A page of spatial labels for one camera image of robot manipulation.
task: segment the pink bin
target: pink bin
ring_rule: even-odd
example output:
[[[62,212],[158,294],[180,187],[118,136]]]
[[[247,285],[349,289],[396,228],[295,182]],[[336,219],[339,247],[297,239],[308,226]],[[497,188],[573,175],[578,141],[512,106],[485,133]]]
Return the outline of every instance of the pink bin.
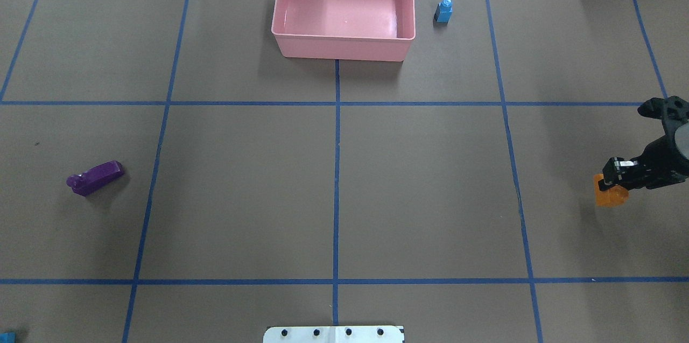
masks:
[[[275,0],[272,31],[288,58],[403,61],[414,0]]]

